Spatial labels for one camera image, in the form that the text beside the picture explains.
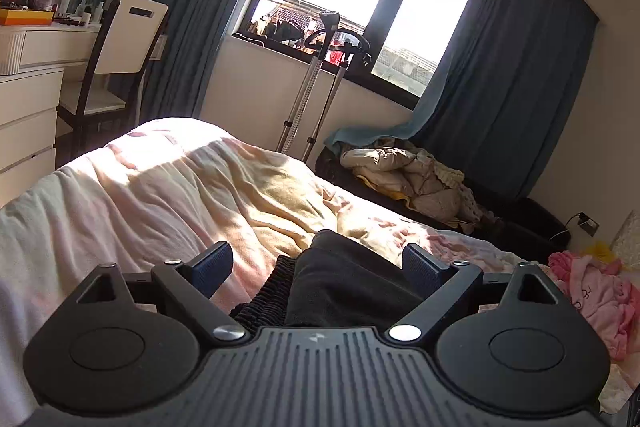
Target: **window sill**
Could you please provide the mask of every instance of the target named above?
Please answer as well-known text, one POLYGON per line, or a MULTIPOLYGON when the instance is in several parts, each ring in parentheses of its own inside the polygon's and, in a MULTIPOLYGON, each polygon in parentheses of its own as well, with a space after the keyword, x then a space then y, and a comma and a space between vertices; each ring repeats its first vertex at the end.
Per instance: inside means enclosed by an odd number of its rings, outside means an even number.
MULTIPOLYGON (((241 31, 239 33, 249 39, 261 40, 264 44, 264 47, 272 51, 287 55, 287 57, 296 58, 297 60, 305 62, 306 64, 309 64, 311 62, 311 55, 295 48, 291 48, 286 44, 282 44, 282 42, 273 41, 271 39, 262 40, 257 35, 251 34, 246 31, 241 31)), ((338 66, 327 61, 324 61, 322 63, 322 69, 331 74, 336 74, 338 72, 338 66)), ((344 77, 349 82, 357 84, 360 87, 364 87, 365 89, 379 94, 380 96, 384 96, 388 100, 391 100, 392 102, 395 102, 398 105, 402 105, 402 107, 406 107, 410 110, 414 110, 419 100, 419 98, 412 92, 402 89, 402 87, 396 86, 395 84, 391 84, 391 82, 387 82, 386 80, 380 78, 379 76, 376 76, 375 74, 356 74, 352 71, 347 71, 344 77)))

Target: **black mechanical arm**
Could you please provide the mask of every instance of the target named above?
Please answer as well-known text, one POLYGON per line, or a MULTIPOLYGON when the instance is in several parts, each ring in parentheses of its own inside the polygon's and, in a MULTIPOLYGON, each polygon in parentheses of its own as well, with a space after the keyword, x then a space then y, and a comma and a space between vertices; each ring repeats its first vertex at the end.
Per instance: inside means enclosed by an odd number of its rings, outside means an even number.
POLYGON ((209 301, 232 265, 217 243, 149 274, 96 267, 27 347, 41 407, 24 425, 604 425, 607 349, 534 264, 483 274, 409 245, 403 270, 424 302, 387 331, 254 338, 209 301))

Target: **chair seat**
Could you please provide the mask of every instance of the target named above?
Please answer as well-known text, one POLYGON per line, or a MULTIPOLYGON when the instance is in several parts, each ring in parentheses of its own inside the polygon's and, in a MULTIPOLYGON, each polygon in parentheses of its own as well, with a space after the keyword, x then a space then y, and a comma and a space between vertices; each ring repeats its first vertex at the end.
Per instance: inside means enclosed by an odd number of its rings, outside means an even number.
MULTIPOLYGON (((71 114, 76 114, 78 108, 78 98, 82 82, 62 84, 60 91, 60 105, 71 114)), ((89 97, 86 100, 84 114, 100 114, 103 112, 116 111, 126 107, 124 100, 119 99, 113 93, 101 87, 92 86, 89 90, 89 97)))

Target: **bed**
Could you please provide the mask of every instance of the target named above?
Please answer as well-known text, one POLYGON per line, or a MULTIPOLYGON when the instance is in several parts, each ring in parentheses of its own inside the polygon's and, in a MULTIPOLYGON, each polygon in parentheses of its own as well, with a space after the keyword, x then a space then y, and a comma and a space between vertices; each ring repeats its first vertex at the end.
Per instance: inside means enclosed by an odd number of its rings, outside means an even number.
MULTIPOLYGON (((180 118, 144 124, 41 179, 0 210, 0 227, 0 426, 20 423, 36 406, 21 353, 98 263, 148 271, 228 241, 233 274, 212 298, 228 312, 255 296, 277 256, 297 256, 322 229, 398 266, 408 243, 444 261, 467 259, 498 273, 521 261, 490 243, 357 198, 288 156, 180 118)), ((601 399, 611 412, 637 383, 634 357, 626 366, 612 365, 601 399)))

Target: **silver bolt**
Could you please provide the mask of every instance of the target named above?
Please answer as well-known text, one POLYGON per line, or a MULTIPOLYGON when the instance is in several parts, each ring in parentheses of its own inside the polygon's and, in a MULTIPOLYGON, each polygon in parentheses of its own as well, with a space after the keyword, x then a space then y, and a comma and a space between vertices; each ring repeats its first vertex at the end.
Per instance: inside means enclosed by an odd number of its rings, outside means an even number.
POLYGON ((213 336, 219 341, 232 342, 238 341, 246 335, 246 331, 241 325, 218 326, 213 330, 213 336))
POLYGON ((411 342, 420 338, 420 328, 411 324, 400 324, 389 330, 389 336, 400 342, 411 342))

